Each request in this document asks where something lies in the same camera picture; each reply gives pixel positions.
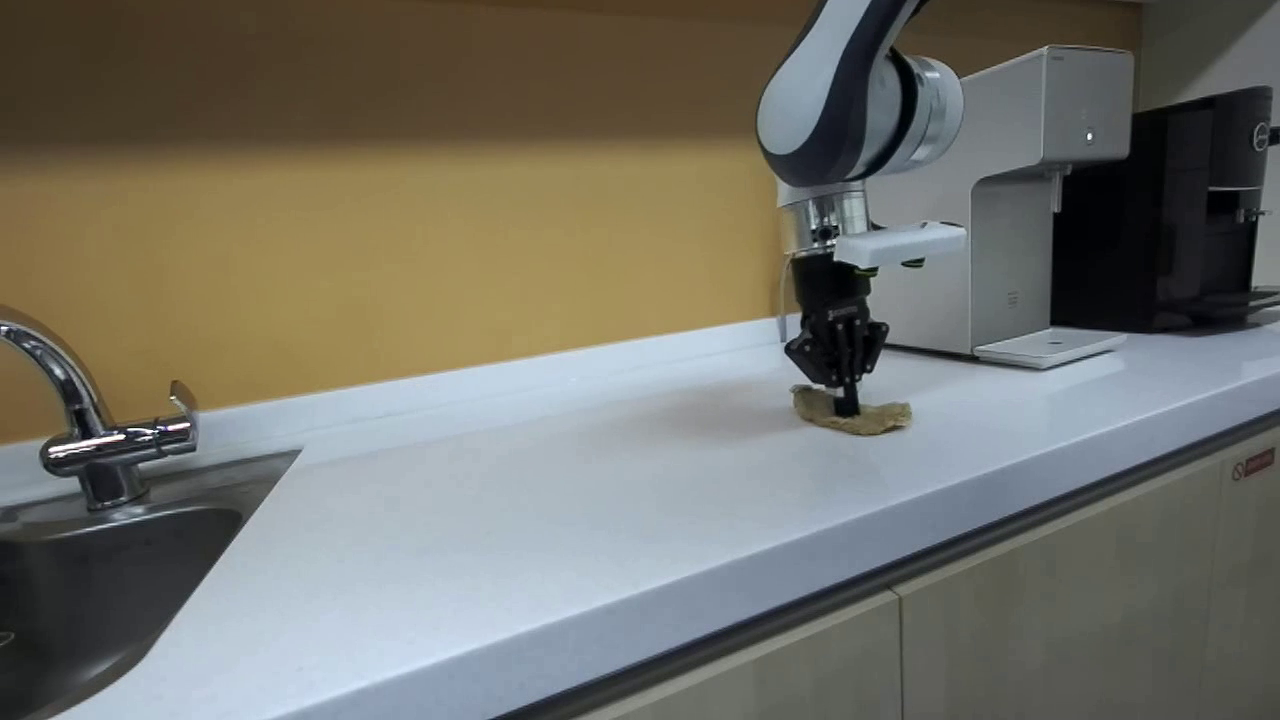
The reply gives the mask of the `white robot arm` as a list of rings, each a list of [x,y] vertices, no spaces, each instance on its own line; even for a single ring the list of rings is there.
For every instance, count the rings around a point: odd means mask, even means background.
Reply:
[[[755,104],[755,149],[793,225],[800,330],[784,356],[830,416],[860,416],[860,380],[887,341],[867,308],[873,266],[834,256],[875,237],[862,183],[940,160],[965,125],[958,74],[897,48],[925,4],[821,0]]]

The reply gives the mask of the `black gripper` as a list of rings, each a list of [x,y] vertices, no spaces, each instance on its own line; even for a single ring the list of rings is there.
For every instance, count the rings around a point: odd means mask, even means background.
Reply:
[[[839,385],[834,416],[860,411],[860,380],[875,367],[887,328],[867,312],[873,277],[830,256],[793,260],[793,297],[800,303],[800,336],[784,356],[825,388]]]

